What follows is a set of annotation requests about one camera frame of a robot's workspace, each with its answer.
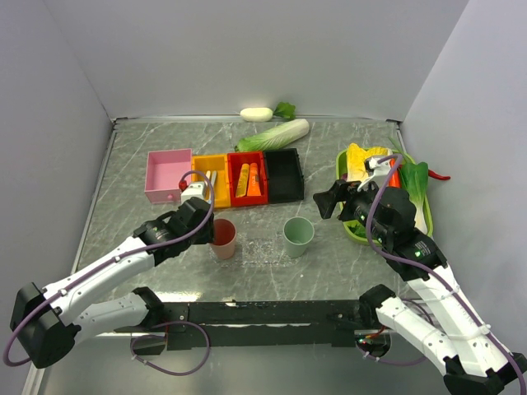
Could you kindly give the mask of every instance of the yellow box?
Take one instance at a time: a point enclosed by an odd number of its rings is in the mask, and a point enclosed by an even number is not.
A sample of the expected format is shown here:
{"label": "yellow box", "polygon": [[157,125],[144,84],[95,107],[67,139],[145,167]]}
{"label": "yellow box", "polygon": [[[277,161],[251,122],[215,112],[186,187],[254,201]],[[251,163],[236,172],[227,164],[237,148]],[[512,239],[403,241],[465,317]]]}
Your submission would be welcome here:
{"label": "yellow box", "polygon": [[[200,155],[192,157],[192,170],[199,170],[211,173],[217,172],[216,183],[214,184],[214,207],[227,208],[231,206],[231,195],[229,194],[229,170],[227,155]],[[192,174],[193,181],[203,181],[202,177]]]}

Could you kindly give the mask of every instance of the gray marble surface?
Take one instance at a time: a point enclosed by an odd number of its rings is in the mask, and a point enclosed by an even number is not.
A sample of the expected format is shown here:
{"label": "gray marble surface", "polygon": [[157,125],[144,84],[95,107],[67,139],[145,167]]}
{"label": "gray marble surface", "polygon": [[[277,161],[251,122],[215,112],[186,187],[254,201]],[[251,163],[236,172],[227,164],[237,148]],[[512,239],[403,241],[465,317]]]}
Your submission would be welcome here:
{"label": "gray marble surface", "polygon": [[[78,268],[114,249],[144,221],[174,209],[173,205],[152,205],[143,192],[149,151],[190,147],[195,155],[232,152],[242,137],[274,125],[119,123]],[[208,246],[193,246],[126,281],[106,299],[119,298],[137,286],[149,286],[163,301],[357,299],[381,283],[406,295],[406,285],[368,246],[354,244],[336,215],[320,219],[312,198],[333,184],[340,151],[352,142],[391,146],[388,137],[397,138],[394,123],[311,123],[310,133],[290,145],[298,150],[305,176],[303,202],[216,210],[216,217],[236,225],[233,258],[219,261]],[[303,216],[315,226],[310,247],[297,259],[283,252],[282,227],[292,216]]]}

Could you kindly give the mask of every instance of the pink box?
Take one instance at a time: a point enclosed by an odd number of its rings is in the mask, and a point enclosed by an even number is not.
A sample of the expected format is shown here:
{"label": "pink box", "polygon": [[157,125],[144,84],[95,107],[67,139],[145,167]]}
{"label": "pink box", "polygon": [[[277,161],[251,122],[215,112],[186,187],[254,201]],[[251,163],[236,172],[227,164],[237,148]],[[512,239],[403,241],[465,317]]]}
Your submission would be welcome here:
{"label": "pink box", "polygon": [[148,152],[145,194],[151,203],[178,202],[181,200],[181,176],[190,171],[192,150]]}

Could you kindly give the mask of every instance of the gray wall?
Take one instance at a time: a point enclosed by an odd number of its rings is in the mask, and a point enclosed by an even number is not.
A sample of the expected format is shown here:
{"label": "gray wall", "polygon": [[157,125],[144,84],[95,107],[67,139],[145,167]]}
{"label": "gray wall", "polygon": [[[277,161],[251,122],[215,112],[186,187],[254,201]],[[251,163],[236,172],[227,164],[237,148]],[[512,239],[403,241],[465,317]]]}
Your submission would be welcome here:
{"label": "gray wall", "polygon": [[483,319],[524,353],[526,15],[526,2],[472,0],[403,123],[408,149],[452,175],[431,183],[437,241]]}
{"label": "gray wall", "polygon": [[467,0],[44,0],[110,117],[403,119]]}
{"label": "gray wall", "polygon": [[[18,289],[71,269],[110,121],[41,1],[0,2],[0,54],[3,348]],[[26,374],[0,364],[0,392],[20,393]]]}

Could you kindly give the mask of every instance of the green vegetable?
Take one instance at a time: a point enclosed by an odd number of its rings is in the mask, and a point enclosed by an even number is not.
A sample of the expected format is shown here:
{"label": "green vegetable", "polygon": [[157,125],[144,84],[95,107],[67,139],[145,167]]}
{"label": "green vegetable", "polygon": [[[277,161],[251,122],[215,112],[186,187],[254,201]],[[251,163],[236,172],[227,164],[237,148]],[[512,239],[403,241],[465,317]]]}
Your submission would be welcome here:
{"label": "green vegetable", "polygon": [[424,234],[428,232],[425,222],[423,204],[427,195],[428,187],[428,164],[421,162],[415,165],[407,161],[399,171],[401,185],[408,191],[410,202],[413,203],[417,212],[415,214],[415,226]]}
{"label": "green vegetable", "polygon": [[292,121],[296,117],[295,109],[295,105],[291,105],[289,103],[281,101],[280,103],[278,103],[277,108],[273,111],[273,115],[275,117],[281,117],[288,121]]}
{"label": "green vegetable", "polygon": [[355,236],[362,237],[364,239],[366,238],[366,228],[359,221],[353,221],[353,223],[349,226],[349,229]]}
{"label": "green vegetable", "polygon": [[279,150],[304,137],[309,131],[310,125],[305,119],[295,119],[260,134],[242,138],[234,149],[236,152]]}
{"label": "green vegetable", "polygon": [[391,141],[392,145],[395,147],[395,150],[398,151],[403,156],[403,165],[405,163],[413,163],[413,161],[408,157],[408,155],[406,155],[406,153],[404,152],[404,149],[401,147],[401,145],[399,144],[397,140],[395,140],[392,137],[388,137],[388,139]]}

